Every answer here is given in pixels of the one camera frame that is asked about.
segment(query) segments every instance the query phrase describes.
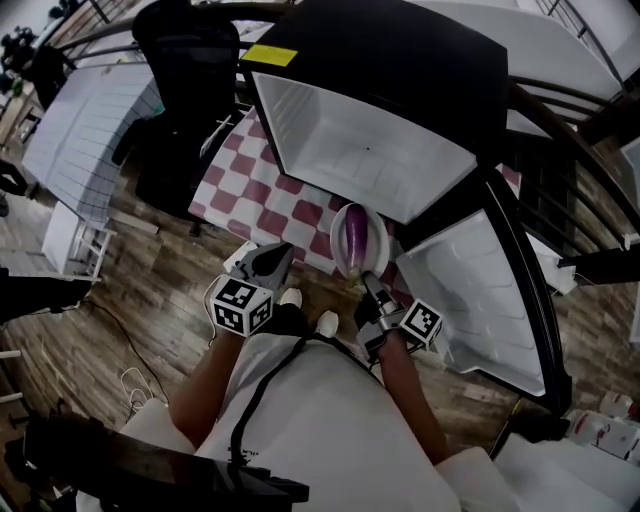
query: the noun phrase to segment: black strap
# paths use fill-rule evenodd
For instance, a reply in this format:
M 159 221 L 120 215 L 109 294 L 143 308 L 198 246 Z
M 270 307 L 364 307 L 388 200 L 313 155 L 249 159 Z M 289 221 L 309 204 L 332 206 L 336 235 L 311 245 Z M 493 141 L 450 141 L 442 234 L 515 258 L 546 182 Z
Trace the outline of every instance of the black strap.
M 269 382 L 271 382 L 271 379 L 273 379 L 278 374 L 278 372 L 280 372 L 280 370 L 287 367 L 296 357 L 298 357 L 302 352 L 302 349 L 304 348 L 304 346 L 307 344 L 307 341 L 311 339 L 317 339 L 319 341 L 322 341 L 327 345 L 331 345 L 332 347 L 337 349 L 339 352 L 342 352 L 354 363 L 356 363 L 360 368 L 362 368 L 365 372 L 367 372 L 371 377 L 373 377 L 378 384 L 380 384 L 380 381 L 373 373 L 371 373 L 371 370 L 369 370 L 364 364 L 362 364 L 347 347 L 345 347 L 342 343 L 340 343 L 335 338 L 325 338 L 324 336 L 319 335 L 318 333 L 314 333 L 309 336 L 304 336 L 300 338 L 296 342 L 296 344 L 293 346 L 293 349 L 291 349 L 291 352 L 289 352 L 289 354 L 282 361 L 280 361 L 280 364 L 276 366 L 273 370 L 271 370 L 267 375 L 265 375 L 262 378 L 262 380 L 258 383 L 258 386 L 256 387 L 256 390 L 253 393 L 253 396 L 251 397 L 249 404 L 247 405 L 247 408 L 242 413 L 240 420 L 234 427 L 233 432 L 231 433 L 231 464 L 235 464 L 238 466 L 247 465 L 248 463 L 247 459 L 245 459 L 244 456 L 242 455 L 242 436 L 244 435 L 244 429 L 246 428 L 247 423 L 249 423 L 251 416 L 253 416 L 253 413 L 256 412 L 258 405 L 260 405 L 260 401 L 262 400 L 262 397 L 264 396 L 264 392 L 267 390 L 267 386 L 269 385 Z
M 240 417 L 240 421 L 238 421 L 235 428 L 233 429 L 233 432 L 231 433 L 231 463 L 232 464 L 237 464 L 240 466 L 247 465 L 247 460 L 242 455 L 242 436 L 244 435 L 244 429 L 247 426 L 247 423 L 249 423 L 251 416 L 253 416 L 253 413 L 256 412 L 256 409 L 260 404 L 260 400 L 262 400 L 262 396 L 264 395 L 264 392 L 267 390 L 267 386 L 269 385 L 269 382 L 271 382 L 271 379 L 273 379 L 280 370 L 282 370 L 289 363 L 291 363 L 291 361 L 293 361 L 296 357 L 298 357 L 300 352 L 302 352 L 302 349 L 304 348 L 304 346 L 307 344 L 307 340 L 309 338 L 310 336 L 305 336 L 303 338 L 300 338 L 294 345 L 291 352 L 289 352 L 287 357 L 285 357 L 282 361 L 280 361 L 280 364 L 278 366 L 276 366 L 267 375 L 265 375 L 260 381 L 260 383 L 258 384 L 258 386 L 256 387 L 256 390 L 253 393 L 251 400 L 249 401 L 249 405 L 247 405 L 247 408 L 244 410 L 244 412 L 242 413 L 242 416 Z

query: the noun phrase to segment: office chair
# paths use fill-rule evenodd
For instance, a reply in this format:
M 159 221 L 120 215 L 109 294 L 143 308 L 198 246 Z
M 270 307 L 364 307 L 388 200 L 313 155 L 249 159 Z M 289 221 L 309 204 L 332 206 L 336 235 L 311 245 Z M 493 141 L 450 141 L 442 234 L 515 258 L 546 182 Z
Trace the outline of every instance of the office chair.
M 141 150 L 145 168 L 136 195 L 178 218 L 188 212 L 218 148 L 241 118 L 235 104 L 239 36 L 229 19 L 198 19 L 188 2 L 160 0 L 136 16 L 132 34 L 156 80 L 165 110 L 134 122 L 114 151 L 121 165 Z M 203 143 L 218 130 L 207 151 Z

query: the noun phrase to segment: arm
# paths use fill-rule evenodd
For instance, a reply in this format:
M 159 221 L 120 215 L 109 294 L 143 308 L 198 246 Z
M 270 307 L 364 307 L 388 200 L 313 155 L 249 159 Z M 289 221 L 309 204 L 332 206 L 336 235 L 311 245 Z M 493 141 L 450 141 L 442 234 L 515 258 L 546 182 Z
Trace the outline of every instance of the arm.
M 387 335 L 378 352 L 382 378 L 418 443 L 435 466 L 449 457 L 447 439 L 422 392 L 418 371 L 398 331 Z
M 193 373 L 171 398 L 171 421 L 196 449 L 207 438 L 218 419 L 243 341 L 242 336 L 222 331 Z

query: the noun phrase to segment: marker cube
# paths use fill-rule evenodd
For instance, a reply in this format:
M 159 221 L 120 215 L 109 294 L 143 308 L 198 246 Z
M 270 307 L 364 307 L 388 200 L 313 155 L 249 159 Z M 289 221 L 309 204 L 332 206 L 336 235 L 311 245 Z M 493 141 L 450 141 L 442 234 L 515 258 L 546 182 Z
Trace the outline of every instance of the marker cube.
M 209 304 L 217 326 L 249 336 L 273 315 L 273 291 L 223 275 Z
M 424 342 L 428 348 L 442 329 L 442 314 L 426 302 L 415 299 L 400 322 L 400 327 Z

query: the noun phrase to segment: yellow label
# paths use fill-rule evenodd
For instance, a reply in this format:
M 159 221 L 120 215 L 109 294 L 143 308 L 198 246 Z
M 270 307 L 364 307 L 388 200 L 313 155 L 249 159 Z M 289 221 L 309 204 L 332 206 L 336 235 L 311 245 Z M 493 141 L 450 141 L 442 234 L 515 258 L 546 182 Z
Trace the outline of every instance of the yellow label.
M 287 50 L 286 48 L 254 44 L 247 50 L 247 53 L 242 56 L 242 59 L 285 67 L 297 53 L 295 50 Z

